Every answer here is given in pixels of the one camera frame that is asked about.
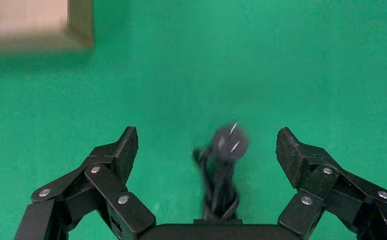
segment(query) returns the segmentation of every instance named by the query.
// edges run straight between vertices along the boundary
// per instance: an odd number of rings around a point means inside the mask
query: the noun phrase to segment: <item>black power cord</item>
[[[193,152],[205,183],[204,220],[228,222],[237,219],[239,195],[232,178],[235,162],[247,148],[248,140],[235,123],[218,129],[209,147]]]

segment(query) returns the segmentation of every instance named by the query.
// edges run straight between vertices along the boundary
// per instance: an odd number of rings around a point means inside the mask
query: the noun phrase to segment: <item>green surface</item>
[[[191,152],[232,121],[250,137],[234,178],[245,223],[276,223],[295,193],[275,155],[284,126],[387,188],[387,1],[336,2],[98,0],[92,52],[1,57],[0,240],[35,189],[128,125],[128,187],[159,224],[201,217]],[[96,213],[70,237],[114,239]],[[355,237],[325,213],[310,239]]]

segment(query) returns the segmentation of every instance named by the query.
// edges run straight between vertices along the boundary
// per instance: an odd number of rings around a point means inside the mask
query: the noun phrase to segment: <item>green table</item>
[[[387,188],[387,1],[95,1],[88,53],[0,58],[0,240],[38,187],[137,127],[128,187],[158,224],[201,217],[191,159],[238,121],[238,215],[276,223],[295,190],[276,161],[288,126],[341,166]],[[73,240],[114,239],[96,213]],[[325,213],[311,240],[353,240]]]

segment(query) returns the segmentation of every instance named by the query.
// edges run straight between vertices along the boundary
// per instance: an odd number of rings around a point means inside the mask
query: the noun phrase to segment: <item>metal rivet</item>
[[[100,171],[100,169],[101,169],[100,166],[94,166],[94,167],[92,167],[92,169],[90,170],[90,172],[93,173],[93,174],[96,174],[97,172]]]
[[[308,196],[303,196],[301,197],[301,202],[305,205],[311,205],[313,203],[313,200]]]
[[[325,174],[332,174],[332,169],[325,167],[325,168],[323,168],[323,172]]]
[[[377,194],[379,195],[379,197],[387,199],[387,192],[378,191]]]
[[[124,196],[121,196],[121,197],[118,199],[118,203],[119,203],[119,204],[125,204],[125,203],[127,203],[128,200],[129,200],[129,196],[124,195]]]
[[[39,197],[45,197],[51,192],[50,188],[43,189],[42,191],[39,192]]]

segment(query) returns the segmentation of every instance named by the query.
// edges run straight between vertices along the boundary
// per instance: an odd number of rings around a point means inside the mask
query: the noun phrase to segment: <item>cardboard box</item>
[[[0,53],[93,44],[92,0],[0,0]]]

